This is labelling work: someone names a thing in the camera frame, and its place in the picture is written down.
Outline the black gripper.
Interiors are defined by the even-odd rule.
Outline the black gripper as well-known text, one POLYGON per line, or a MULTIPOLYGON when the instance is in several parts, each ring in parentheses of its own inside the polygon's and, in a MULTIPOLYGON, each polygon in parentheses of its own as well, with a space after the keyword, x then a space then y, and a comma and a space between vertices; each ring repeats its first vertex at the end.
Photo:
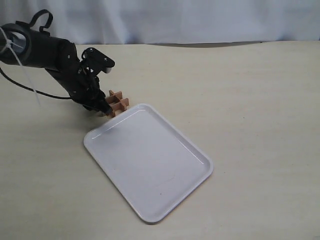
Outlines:
POLYGON ((106 94, 100 89, 100 80, 94 68, 80 61, 78 57, 65 57, 58 70, 48 73, 66 90, 71 100, 87 110, 99 110, 105 115, 112 114, 112 108, 106 101, 106 94))

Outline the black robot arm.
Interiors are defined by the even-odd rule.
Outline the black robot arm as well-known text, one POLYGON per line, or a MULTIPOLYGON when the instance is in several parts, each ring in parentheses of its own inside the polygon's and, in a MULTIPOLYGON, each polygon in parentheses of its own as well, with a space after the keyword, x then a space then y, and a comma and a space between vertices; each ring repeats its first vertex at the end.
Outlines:
POLYGON ((89 111, 106 115, 112 112, 98 74, 109 73, 115 62, 96 48, 85 49, 79 58, 73 42, 33 30, 22 22, 2 25, 0 38, 1 62, 44 69, 75 103, 89 111))

